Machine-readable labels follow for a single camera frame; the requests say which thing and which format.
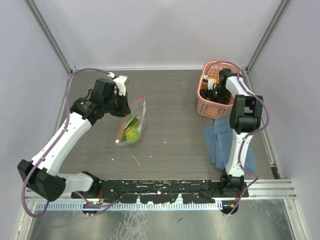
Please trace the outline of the green custard apple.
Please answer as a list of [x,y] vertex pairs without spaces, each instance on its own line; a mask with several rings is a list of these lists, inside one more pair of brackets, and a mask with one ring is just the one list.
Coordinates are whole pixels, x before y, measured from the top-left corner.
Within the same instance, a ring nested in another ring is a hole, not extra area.
[[126,141],[129,144],[134,144],[140,139],[140,132],[136,127],[132,127],[126,134]]

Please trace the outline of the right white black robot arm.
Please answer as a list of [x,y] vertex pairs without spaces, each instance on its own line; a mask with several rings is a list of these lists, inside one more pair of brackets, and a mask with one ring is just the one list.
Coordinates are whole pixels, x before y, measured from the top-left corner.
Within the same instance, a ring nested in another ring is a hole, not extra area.
[[229,68],[223,68],[219,72],[219,83],[209,78],[206,71],[203,71],[202,77],[207,88],[198,88],[199,99],[210,98],[212,104],[218,104],[228,94],[233,97],[229,117],[232,144],[228,162],[217,187],[209,192],[214,194],[218,190],[225,197],[231,197],[234,193],[244,194],[248,188],[245,184],[245,162],[253,135],[261,131],[262,111],[266,107],[263,97],[251,92],[240,73],[234,73]]

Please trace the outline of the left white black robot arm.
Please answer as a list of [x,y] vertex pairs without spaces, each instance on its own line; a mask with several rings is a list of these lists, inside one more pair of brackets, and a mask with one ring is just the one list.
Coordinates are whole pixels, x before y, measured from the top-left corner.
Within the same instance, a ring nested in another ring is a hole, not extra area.
[[60,167],[77,141],[105,114],[123,118],[131,113],[126,91],[127,76],[99,78],[88,97],[78,98],[70,108],[68,119],[47,145],[30,161],[17,166],[26,186],[49,202],[62,194],[83,192],[88,198],[100,193],[99,178],[82,171],[60,173]]

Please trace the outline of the yellow orange mango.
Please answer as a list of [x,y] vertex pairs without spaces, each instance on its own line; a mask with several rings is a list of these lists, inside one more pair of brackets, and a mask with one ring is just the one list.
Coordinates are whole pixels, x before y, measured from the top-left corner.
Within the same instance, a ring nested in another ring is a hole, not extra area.
[[207,82],[203,82],[202,83],[202,88],[203,89],[208,89],[208,83]]

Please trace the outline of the clear red zip top bag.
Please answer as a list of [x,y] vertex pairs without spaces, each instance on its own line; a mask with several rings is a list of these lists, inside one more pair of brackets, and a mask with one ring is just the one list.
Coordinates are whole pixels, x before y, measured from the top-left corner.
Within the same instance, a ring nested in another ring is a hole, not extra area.
[[137,143],[147,125],[146,95],[134,99],[129,103],[131,113],[122,118],[115,144],[117,147]]

